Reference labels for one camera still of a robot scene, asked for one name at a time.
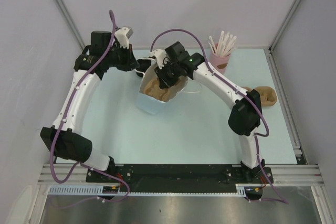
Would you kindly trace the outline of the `light blue paper bag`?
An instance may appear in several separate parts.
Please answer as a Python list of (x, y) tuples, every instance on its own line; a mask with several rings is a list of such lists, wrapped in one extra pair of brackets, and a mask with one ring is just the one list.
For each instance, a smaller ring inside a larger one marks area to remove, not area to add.
[[(144, 86), (152, 79), (157, 78), (154, 69), (157, 67), (156, 61), (154, 58), (141, 58), (141, 59), (148, 59), (151, 60), (151, 66), (148, 68), (148, 70), (145, 72), (138, 91), (138, 95), (136, 98), (136, 105), (139, 109), (143, 110), (144, 112), (155, 115), (161, 112), (173, 99), (169, 100), (168, 102), (162, 102), (158, 101), (150, 96), (147, 96), (143, 93)], [(196, 83), (198, 85), (198, 88), (196, 90), (192, 91), (186, 91), (186, 87), (188, 84), (188, 77), (180, 77), (182, 80), (184, 80), (183, 88), (177, 93), (177, 95), (182, 93), (200, 93), (202, 91), (202, 86), (199, 83)]]

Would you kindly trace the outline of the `brown pulp cup carrier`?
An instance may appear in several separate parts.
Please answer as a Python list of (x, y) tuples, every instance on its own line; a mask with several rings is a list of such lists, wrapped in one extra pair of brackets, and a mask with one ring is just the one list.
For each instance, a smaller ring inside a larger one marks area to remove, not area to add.
[(250, 87), (243, 87), (243, 89), (246, 89), (249, 93), (252, 92), (250, 98), (254, 101), (260, 101), (262, 107), (273, 106), (278, 100), (275, 90), (269, 86), (258, 86), (253, 89)]
[(160, 82), (158, 78), (152, 78), (145, 86), (143, 93), (158, 101), (168, 102), (176, 97), (177, 93), (183, 88), (184, 80), (178, 79), (177, 84), (170, 88), (160, 88)]

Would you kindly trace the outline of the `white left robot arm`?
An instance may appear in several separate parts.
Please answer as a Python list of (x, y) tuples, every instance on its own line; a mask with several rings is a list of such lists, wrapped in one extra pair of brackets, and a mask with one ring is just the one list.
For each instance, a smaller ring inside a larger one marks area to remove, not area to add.
[(108, 31), (93, 31), (87, 45), (75, 61), (72, 84), (60, 113), (51, 127), (44, 127), (40, 136), (55, 157), (83, 163), (98, 169), (105, 182), (115, 178), (112, 158), (93, 148), (83, 137), (82, 126), (92, 96), (104, 74), (110, 68), (132, 71), (139, 67), (129, 39), (130, 27)]

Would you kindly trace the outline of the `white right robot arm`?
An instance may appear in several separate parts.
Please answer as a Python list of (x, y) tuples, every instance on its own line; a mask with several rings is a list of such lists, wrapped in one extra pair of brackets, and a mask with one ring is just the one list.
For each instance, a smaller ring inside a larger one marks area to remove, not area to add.
[(231, 110), (228, 125), (240, 141), (243, 179), (249, 183), (259, 179), (261, 157), (255, 143), (262, 119), (259, 93), (235, 85), (207, 62), (202, 54), (189, 54), (180, 42), (164, 50), (156, 49), (151, 55), (157, 63), (154, 71), (161, 89), (174, 86), (180, 77), (188, 77), (203, 84), (224, 101)]

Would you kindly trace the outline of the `stack of black lids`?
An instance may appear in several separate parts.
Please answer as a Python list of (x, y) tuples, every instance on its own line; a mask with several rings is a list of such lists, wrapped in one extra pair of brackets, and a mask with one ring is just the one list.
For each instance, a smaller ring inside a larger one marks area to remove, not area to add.
[(134, 71), (136, 75), (140, 78), (143, 78), (145, 72), (148, 70), (148, 68), (151, 66), (151, 60), (148, 59), (138, 59), (137, 60), (139, 67), (136, 68)]

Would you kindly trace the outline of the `pink straw holder cup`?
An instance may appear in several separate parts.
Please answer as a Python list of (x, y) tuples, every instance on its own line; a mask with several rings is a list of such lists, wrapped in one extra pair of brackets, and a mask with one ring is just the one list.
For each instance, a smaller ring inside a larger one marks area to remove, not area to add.
[(230, 60), (230, 56), (228, 55), (226, 57), (219, 57), (216, 56), (213, 51), (211, 50), (211, 54), (208, 57), (208, 61), (212, 64), (212, 66), (218, 70), (221, 74), (225, 74), (228, 62)]

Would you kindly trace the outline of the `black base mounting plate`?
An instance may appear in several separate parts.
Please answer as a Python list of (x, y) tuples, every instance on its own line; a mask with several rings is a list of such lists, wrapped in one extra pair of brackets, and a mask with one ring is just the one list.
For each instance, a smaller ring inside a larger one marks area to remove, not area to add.
[(120, 174), (132, 193), (210, 194), (235, 193), (237, 184), (273, 182), (272, 171), (250, 170), (232, 164), (123, 164), (113, 172)]

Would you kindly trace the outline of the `aluminium frame rail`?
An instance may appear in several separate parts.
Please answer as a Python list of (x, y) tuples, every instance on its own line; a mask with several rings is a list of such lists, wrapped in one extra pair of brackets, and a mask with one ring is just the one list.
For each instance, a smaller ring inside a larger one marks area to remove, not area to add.
[(315, 186), (324, 181), (318, 165), (269, 165), (274, 184), (282, 186)]

